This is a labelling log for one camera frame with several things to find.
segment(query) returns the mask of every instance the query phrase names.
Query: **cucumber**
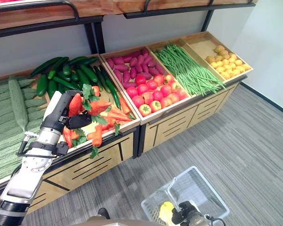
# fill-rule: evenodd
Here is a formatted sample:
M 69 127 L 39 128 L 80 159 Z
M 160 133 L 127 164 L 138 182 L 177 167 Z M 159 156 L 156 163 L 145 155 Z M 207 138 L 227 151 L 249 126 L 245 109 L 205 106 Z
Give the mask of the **cucumber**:
M 39 97 L 44 96 L 46 93 L 48 86 L 48 79 L 46 74 L 42 74 L 39 78 L 38 85 L 37 85 L 37 95 Z
M 80 65 L 81 70 L 88 76 L 88 78 L 93 82 L 98 82 L 98 78 L 95 73 L 85 65 Z
M 90 82 L 88 80 L 88 77 L 86 76 L 85 73 L 83 73 L 80 69 L 77 69 L 77 75 L 79 77 L 79 80 L 83 83 L 83 84 L 88 84 L 90 85 Z
M 69 66 L 75 65 L 77 63 L 79 63 L 82 60 L 88 59 L 88 57 L 86 56 L 78 56 L 76 58 L 73 58 L 72 60 L 68 61 Z
M 36 69 L 33 70 L 33 72 L 30 74 L 30 77 L 34 77 L 35 75 L 42 73 L 49 66 L 53 65 L 54 63 L 56 63 L 61 58 L 62 57 L 59 56 L 59 57 L 55 57 L 55 58 L 52 58 L 52 59 L 44 62 L 43 64 L 41 64 L 40 66 L 38 66 Z
M 56 73 L 57 73 L 57 69 L 63 65 L 63 63 L 65 63 L 67 60 L 69 59 L 69 57 L 62 57 L 60 58 L 51 68 L 49 74 L 48 74 L 48 79 L 52 79 Z
M 49 99 L 52 98 L 52 96 L 55 94 L 55 92 L 58 90 L 57 83 L 54 80 L 50 80 L 47 87 L 47 93 L 49 96 Z

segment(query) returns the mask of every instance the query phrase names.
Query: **wooden crate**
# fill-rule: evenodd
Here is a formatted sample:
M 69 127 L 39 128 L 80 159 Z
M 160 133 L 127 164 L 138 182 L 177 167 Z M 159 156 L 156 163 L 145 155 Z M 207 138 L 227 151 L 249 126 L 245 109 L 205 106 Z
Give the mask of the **wooden crate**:
M 218 74 L 219 73 L 205 60 L 207 56 L 215 56 L 217 55 L 217 53 L 214 52 L 214 49 L 217 45 L 221 45 L 225 48 L 225 50 L 227 50 L 229 53 L 234 53 L 233 51 L 231 51 L 228 47 L 226 47 L 226 45 L 224 45 L 222 42 L 220 42 L 218 39 L 216 39 L 210 32 L 200 32 L 197 34 L 191 34 L 191 35 L 187 35 L 187 36 L 183 36 L 182 39 L 191 47 L 191 50 L 193 52 L 195 52 L 199 58 L 201 58 L 204 61 L 204 64 L 206 65 L 206 68 L 209 68 L 210 71 L 214 71 L 214 74 Z M 239 57 L 237 54 L 237 59 L 240 59 L 243 64 L 246 64 L 246 62 Z M 249 70 L 240 73 L 230 79 L 223 79 L 225 81 L 225 83 L 229 83 L 232 80 L 236 80 L 241 78 L 244 74 L 249 73 L 253 70 L 252 67 L 250 67 Z

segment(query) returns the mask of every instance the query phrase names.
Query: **wooden display bin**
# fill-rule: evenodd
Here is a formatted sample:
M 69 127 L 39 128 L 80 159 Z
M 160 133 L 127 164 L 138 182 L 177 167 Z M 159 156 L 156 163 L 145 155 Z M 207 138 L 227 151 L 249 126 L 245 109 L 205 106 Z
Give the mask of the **wooden display bin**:
M 92 65 L 98 66 L 99 64 L 103 64 L 98 54 L 91 55 L 91 57 L 92 56 L 98 58 L 98 61 Z M 32 70 L 27 70 L 25 72 L 15 73 L 13 76 L 28 76 L 31 71 Z M 126 100 L 125 95 L 117 83 L 115 83 L 115 86 L 118 90 L 118 95 L 124 97 Z M 42 98 L 45 98 L 49 102 L 48 95 Z M 100 100 L 108 101 L 109 99 L 113 105 L 115 105 L 112 95 L 103 90 Z M 47 169 L 46 173 L 43 175 L 43 183 L 28 211 L 29 213 L 92 180 L 120 164 L 122 161 L 132 156 L 137 156 L 140 119 L 131 104 L 127 100 L 126 102 L 131 110 L 132 116 L 136 119 L 122 125 L 117 136 L 115 136 L 114 130 L 103 134 L 103 142 L 99 148 L 99 156 L 94 159 L 89 159 L 92 151 L 92 140 L 73 147 L 68 150 L 67 155 L 54 159 L 51 167 Z M 88 132 L 92 132 L 94 126 L 95 123 L 93 122 L 91 125 L 83 128 L 83 130 L 87 134 Z M 6 176 L 0 179 L 0 195 L 9 178 L 10 176 Z

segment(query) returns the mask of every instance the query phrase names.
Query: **purple sweet potato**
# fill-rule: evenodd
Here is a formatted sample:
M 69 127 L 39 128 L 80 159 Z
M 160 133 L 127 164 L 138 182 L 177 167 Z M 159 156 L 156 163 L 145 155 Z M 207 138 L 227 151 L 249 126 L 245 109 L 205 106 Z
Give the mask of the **purple sweet potato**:
M 129 87 L 137 87 L 136 83 L 133 81 L 123 82 L 122 85 L 125 89 L 128 89 Z
M 139 56 L 137 57 L 137 64 L 138 64 L 138 65 L 141 65 L 141 64 L 143 63 L 143 60 L 144 60 L 143 55 L 139 55 Z
M 151 61 L 149 61 L 148 63 L 147 63 L 147 66 L 148 67 L 155 67 L 155 65 L 156 65 L 156 62 L 154 61 L 154 60 L 151 60 Z
M 137 72 L 137 73 L 142 73 L 142 66 L 136 65 L 136 66 L 135 66 L 135 69 L 136 69 L 136 72 Z
M 117 70 L 117 69 L 114 69 L 113 72 L 114 72 L 115 76 L 118 78 L 118 80 L 119 80 L 120 82 L 123 82 L 122 73 L 121 73 L 119 70 Z
M 147 57 L 145 57 L 145 60 L 143 61 L 143 63 L 144 63 L 144 64 L 147 64 L 147 63 L 150 62 L 151 60 L 153 60 L 153 57 L 147 56 Z
M 149 68 L 149 73 L 153 76 L 159 74 L 159 71 L 153 67 Z
M 130 67 L 134 67 L 137 63 L 137 58 L 136 57 L 133 57 L 131 60 L 130 60 Z
M 130 77 L 131 79 L 134 79 L 136 77 L 136 69 L 134 67 L 130 69 Z
M 162 75 L 164 75 L 165 74 L 165 69 L 160 65 L 160 64 L 156 64 L 155 65 L 155 68 L 158 70 L 158 72 L 160 73 L 160 74 L 162 74 Z
M 148 66 L 146 64 L 142 64 L 141 68 L 143 72 L 147 72 L 147 73 L 149 72 Z
M 112 60 L 113 60 L 115 65 L 123 65 L 124 64 L 122 57 L 113 57 Z
M 129 71 L 125 71 L 123 73 L 123 82 L 128 82 L 130 80 L 130 73 Z
M 114 68 L 114 62 L 111 58 L 107 59 L 107 63 L 109 64 L 109 66 L 113 69 Z
M 114 65 L 114 69 L 117 69 L 120 72 L 125 72 L 128 71 L 130 68 L 127 65 Z

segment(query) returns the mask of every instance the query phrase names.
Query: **yellow object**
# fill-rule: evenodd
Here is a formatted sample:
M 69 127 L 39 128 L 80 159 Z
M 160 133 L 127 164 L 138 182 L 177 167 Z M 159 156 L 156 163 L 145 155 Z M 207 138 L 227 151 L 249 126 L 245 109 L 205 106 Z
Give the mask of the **yellow object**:
M 222 61 L 217 61 L 216 64 L 217 64 L 218 67 L 222 67 L 223 66 L 223 62 Z
M 215 69 L 218 67 L 218 65 L 217 65 L 216 62 L 212 62 L 212 63 L 211 63 L 211 66 L 214 67 Z
M 240 65 L 243 64 L 243 62 L 242 62 L 242 60 L 236 60 L 236 61 L 235 61 L 235 64 L 236 64 L 237 66 L 240 66 Z
M 222 50 L 224 50 L 225 48 L 223 47 L 223 46 L 220 46 L 220 45 L 218 45 L 218 46 L 216 46 L 216 48 L 214 49 L 214 51 L 216 52 L 216 53 L 219 53 L 220 51 L 222 51 Z
M 237 59 L 236 54 L 234 54 L 234 53 L 230 53 L 229 55 L 230 55 L 230 57 L 234 58 L 235 60 Z
M 221 74 L 221 76 L 224 77 L 225 79 L 231 78 L 227 72 L 221 72 L 220 74 Z
M 210 64 L 212 62 L 215 62 L 215 58 L 214 56 L 207 56 L 206 61 L 208 61 L 208 63 Z
M 215 60 L 216 60 L 216 62 L 217 61 L 221 61 L 222 60 L 222 56 L 219 56 L 219 55 L 215 56 Z
M 250 66 L 248 64 L 243 64 L 241 65 L 242 67 L 244 67 L 244 69 L 247 71 L 250 69 Z
M 225 68 L 224 68 L 224 67 L 218 67 L 218 68 L 216 68 L 216 71 L 217 71 L 218 73 L 221 73 L 221 72 L 224 72 L 224 71 L 225 71 Z

